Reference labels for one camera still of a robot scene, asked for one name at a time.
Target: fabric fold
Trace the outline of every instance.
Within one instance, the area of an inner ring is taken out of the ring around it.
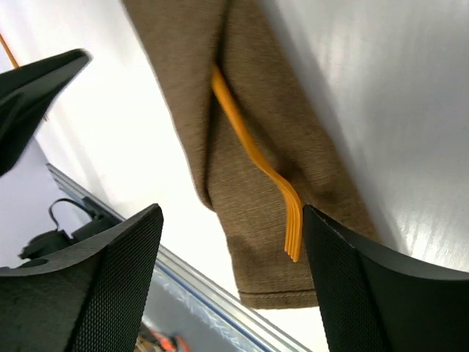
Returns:
[[[196,190],[226,233],[241,301],[265,309],[317,305],[306,254],[293,263],[284,252],[281,193],[252,164],[213,98],[215,61],[257,145],[302,202],[377,236],[262,11],[254,0],[124,3],[155,69]]]

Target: red object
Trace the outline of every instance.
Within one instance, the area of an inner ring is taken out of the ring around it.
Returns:
[[[167,337],[159,332],[150,329],[153,337],[158,341],[162,349],[166,352],[190,352],[181,336]]]

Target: black cable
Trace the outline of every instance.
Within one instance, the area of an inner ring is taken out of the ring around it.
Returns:
[[[91,218],[91,220],[93,220],[95,217],[96,217],[96,213],[92,210],[89,210],[89,209],[86,209],[83,205],[81,205],[80,203],[74,201],[74,200],[71,200],[71,199],[68,199],[68,198],[60,198],[58,200],[56,200],[54,203],[51,204],[51,206],[49,207],[49,216],[51,217],[51,220],[54,222],[54,224],[56,225],[56,231],[59,231],[59,222],[57,221],[55,215],[53,214],[53,211],[52,211],[52,207],[57,204],[57,203],[60,203],[60,202],[67,202],[67,203],[70,203],[74,206],[76,206],[77,208],[81,209],[82,211],[84,211],[86,214],[88,214],[88,216]]]

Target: white table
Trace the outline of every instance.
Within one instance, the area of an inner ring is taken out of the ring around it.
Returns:
[[[468,2],[260,2],[388,245],[468,271]]]

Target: orange wire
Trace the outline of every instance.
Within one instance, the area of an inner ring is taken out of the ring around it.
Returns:
[[[213,68],[212,89],[252,162],[277,185],[284,196],[285,206],[287,208],[285,251],[294,262],[297,262],[300,258],[301,231],[303,225],[303,211],[300,197],[292,185],[280,176],[269,164],[268,160],[256,146],[253,137],[250,135],[243,122],[243,117],[237,108],[235,99],[232,97],[225,79],[216,65]]]
[[[5,52],[7,53],[8,59],[10,59],[10,62],[12,63],[13,67],[14,68],[20,67],[15,57],[13,56],[10,48],[8,48],[7,42],[5,42],[5,39],[3,39],[3,36],[1,35],[1,33],[0,33],[0,43],[1,43],[1,46],[3,46],[3,49],[5,50]]]

